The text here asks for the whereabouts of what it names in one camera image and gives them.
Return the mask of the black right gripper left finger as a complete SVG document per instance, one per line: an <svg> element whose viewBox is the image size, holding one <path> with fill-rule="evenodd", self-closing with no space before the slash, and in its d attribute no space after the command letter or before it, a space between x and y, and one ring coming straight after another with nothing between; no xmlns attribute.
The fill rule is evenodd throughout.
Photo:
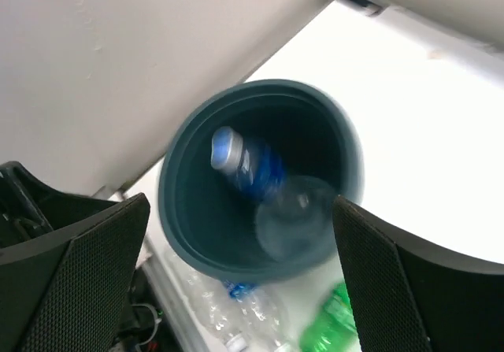
<svg viewBox="0 0 504 352"><path fill-rule="evenodd" d="M143 194L1 250L3 351L107 351L150 215Z"/></svg>

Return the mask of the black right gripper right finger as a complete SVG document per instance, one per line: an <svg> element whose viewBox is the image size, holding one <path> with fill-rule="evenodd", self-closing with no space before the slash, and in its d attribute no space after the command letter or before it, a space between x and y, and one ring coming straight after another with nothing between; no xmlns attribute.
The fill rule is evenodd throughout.
<svg viewBox="0 0 504 352"><path fill-rule="evenodd" d="M501 351L503 266L339 196L333 228L363 351Z"/></svg>

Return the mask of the green plastic soda bottle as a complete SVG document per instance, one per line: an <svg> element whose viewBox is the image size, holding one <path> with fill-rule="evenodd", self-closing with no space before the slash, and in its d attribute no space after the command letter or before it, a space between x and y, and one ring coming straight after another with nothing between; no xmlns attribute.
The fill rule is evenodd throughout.
<svg viewBox="0 0 504 352"><path fill-rule="evenodd" d="M300 351L348 351L358 332L344 281L337 283L299 340Z"/></svg>

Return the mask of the blue label water bottle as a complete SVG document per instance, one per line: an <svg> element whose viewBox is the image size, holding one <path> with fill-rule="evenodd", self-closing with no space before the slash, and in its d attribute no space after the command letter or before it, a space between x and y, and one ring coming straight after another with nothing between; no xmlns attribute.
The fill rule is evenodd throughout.
<svg viewBox="0 0 504 352"><path fill-rule="evenodd" d="M336 252L332 229L336 192L330 184L288 172L268 144L228 126L213 133L210 164L257 203L256 236L273 260L308 256L323 261Z"/></svg>

